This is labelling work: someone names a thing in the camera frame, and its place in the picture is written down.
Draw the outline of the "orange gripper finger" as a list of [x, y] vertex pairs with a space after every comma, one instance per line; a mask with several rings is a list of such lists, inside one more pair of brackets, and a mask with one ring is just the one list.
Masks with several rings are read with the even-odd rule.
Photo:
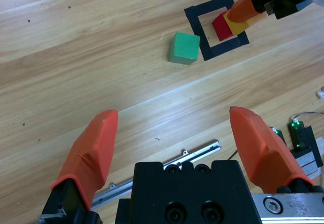
[[248, 28], [250, 28], [251, 26], [259, 23], [260, 21], [262, 21], [263, 19], [265, 19], [267, 17], [267, 14], [266, 13], [261, 13], [261, 14], [258, 14], [257, 16], [247, 20], [247, 25], [248, 25]]
[[282, 139], [253, 111], [229, 110], [236, 148], [249, 180], [264, 193], [322, 193]]
[[229, 10], [227, 18], [231, 22], [244, 23], [258, 14], [261, 13], [255, 10], [252, 0], [238, 0]]
[[109, 174], [117, 125], [115, 110], [103, 111], [89, 123], [52, 184], [42, 216], [98, 216], [91, 207]]

